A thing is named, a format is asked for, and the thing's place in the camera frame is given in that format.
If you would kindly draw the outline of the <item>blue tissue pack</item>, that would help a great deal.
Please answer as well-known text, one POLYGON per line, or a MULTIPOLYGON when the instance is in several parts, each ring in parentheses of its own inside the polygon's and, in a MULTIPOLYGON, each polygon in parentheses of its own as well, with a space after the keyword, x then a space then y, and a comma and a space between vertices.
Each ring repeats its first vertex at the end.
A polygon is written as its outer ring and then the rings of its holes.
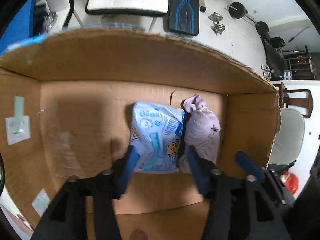
POLYGON ((130 127, 130 144, 139 154, 135 171, 178 172, 177 158, 183 126, 183 109, 153 102, 135 102, 130 127))

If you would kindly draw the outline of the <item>purple cloth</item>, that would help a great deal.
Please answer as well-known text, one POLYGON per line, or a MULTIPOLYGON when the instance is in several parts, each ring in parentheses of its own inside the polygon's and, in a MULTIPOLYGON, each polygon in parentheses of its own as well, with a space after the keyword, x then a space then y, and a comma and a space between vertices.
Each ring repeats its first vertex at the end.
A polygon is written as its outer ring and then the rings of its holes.
POLYGON ((206 106, 206 101, 199 95, 193 95, 183 102, 183 109, 188 113, 185 123, 178 168, 190 174, 186 151, 193 146, 201 159, 216 163, 220 146, 220 122, 216 114, 206 106))

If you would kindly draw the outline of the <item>red bag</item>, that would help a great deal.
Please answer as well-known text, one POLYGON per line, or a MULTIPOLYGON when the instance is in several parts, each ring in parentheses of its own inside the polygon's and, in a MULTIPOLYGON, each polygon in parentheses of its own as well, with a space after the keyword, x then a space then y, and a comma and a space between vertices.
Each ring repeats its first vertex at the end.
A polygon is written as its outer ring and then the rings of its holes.
POLYGON ((298 184, 299 184, 299 179, 298 177, 289 171, 285 171, 281 176, 280 176, 281 181, 283 184, 286 186, 286 188, 289 190, 289 192, 294 195, 296 191, 298 190, 298 184))

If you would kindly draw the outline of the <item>grey fabric chair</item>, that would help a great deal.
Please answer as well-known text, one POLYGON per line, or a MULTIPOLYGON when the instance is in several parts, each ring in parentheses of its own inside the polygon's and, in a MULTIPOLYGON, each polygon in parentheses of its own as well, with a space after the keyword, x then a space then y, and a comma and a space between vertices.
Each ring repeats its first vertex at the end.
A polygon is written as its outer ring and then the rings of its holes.
POLYGON ((303 144, 305 121, 299 111, 281 108, 280 117, 280 130, 272 146, 270 165, 289 165, 298 158, 303 144))

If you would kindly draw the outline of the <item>dark wooden chair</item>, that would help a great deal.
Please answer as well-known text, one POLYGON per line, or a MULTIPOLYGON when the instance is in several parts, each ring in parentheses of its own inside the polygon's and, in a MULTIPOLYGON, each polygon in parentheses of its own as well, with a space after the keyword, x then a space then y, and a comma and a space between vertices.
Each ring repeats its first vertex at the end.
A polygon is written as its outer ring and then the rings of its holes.
POLYGON ((279 105, 280 108, 287 108, 288 106, 300 107, 306 110, 303 114, 304 118, 310 118, 313 111, 313 97, 309 89, 292 89, 288 90, 284 83, 281 82, 278 87, 279 105), (292 98, 290 94, 305 93, 306 98, 292 98))

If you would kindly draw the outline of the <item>open cardboard box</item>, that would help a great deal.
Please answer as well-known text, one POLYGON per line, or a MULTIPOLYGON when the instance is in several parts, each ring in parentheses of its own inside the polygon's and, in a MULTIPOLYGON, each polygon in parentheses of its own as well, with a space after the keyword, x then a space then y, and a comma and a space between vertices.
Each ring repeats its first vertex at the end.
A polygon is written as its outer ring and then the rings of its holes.
POLYGON ((234 155, 268 164, 280 129, 277 89, 248 66, 182 38, 119 28, 76 29, 18 46, 1 57, 1 155, 5 186, 34 228, 33 239, 94 238, 92 197, 63 198, 80 220, 41 225, 33 207, 71 176, 96 176, 140 138, 138 101, 181 108, 195 94, 221 125, 218 168, 245 178, 234 155))

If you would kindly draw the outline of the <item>chrome dumbbell pair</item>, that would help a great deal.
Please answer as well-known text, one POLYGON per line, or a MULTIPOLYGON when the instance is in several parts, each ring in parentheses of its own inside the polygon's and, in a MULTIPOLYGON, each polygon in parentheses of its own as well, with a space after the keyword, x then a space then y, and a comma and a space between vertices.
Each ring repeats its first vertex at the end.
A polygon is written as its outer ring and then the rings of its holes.
POLYGON ((213 25, 211 26, 212 31, 216 34, 216 35, 221 35, 226 27, 224 24, 221 23, 221 21, 223 20, 223 16, 217 12, 210 14, 208 16, 208 18, 212 21, 213 25))

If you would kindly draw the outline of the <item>black blue weight bench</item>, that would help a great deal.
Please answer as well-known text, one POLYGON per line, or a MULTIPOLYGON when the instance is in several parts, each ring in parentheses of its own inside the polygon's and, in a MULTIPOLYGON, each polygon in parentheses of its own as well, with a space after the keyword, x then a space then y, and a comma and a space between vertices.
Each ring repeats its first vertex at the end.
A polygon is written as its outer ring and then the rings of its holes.
POLYGON ((168 28, 171 32, 197 36, 199 25, 199 0, 169 0, 168 28))

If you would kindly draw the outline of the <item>floor barbell with plates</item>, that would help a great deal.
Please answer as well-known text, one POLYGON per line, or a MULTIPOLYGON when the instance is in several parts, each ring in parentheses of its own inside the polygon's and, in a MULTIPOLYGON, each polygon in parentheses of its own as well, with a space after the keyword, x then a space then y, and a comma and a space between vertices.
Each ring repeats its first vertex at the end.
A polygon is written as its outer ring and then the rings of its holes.
POLYGON ((230 16, 234 19, 241 19, 245 17, 248 20, 250 20, 254 24, 255 29, 260 36, 266 36, 269 34, 268 25, 263 21, 257 22, 253 18, 249 17, 248 11, 242 3, 240 2, 231 3, 228 6, 228 12, 230 16))

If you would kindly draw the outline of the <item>blue folded mat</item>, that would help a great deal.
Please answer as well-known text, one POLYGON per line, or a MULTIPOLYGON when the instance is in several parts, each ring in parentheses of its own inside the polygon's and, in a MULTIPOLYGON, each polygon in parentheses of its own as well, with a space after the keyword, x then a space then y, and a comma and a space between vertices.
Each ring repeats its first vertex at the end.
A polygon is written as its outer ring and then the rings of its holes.
POLYGON ((28 0, 12 19, 1 37, 1 55, 7 47, 33 36, 33 18, 36 0, 28 0))

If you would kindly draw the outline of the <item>beige quilted chair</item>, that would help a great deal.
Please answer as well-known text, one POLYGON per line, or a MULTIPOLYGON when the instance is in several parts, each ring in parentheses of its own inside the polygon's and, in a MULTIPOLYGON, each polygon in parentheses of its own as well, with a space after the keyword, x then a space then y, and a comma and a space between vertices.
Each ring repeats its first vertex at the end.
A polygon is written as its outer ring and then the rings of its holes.
POLYGON ((53 22, 48 26, 47 32, 60 32, 62 29, 71 27, 73 22, 76 27, 83 26, 83 22, 80 20, 75 9, 71 13, 68 25, 65 27, 63 26, 71 10, 71 3, 69 0, 36 0, 36 5, 45 5, 46 11, 50 16, 52 15, 51 18, 53 22))

